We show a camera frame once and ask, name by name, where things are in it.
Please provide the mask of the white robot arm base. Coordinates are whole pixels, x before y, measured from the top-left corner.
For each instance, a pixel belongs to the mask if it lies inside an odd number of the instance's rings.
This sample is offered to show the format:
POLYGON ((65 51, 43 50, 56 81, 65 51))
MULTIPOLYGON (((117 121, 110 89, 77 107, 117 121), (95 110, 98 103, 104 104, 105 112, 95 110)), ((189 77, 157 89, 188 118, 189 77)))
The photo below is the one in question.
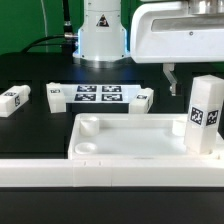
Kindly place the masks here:
POLYGON ((73 61, 93 68, 113 68, 129 59, 121 0, 84 0, 84 22, 78 30, 73 61))

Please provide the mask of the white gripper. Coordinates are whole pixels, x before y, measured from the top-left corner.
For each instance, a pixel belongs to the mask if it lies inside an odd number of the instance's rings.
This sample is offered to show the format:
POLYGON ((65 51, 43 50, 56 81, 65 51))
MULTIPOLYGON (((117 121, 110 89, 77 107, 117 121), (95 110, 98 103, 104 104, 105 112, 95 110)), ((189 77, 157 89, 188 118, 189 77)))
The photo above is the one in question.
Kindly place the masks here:
POLYGON ((174 63, 224 61, 224 0, 150 1, 132 18, 130 53, 137 63, 164 63, 172 96, 174 63))

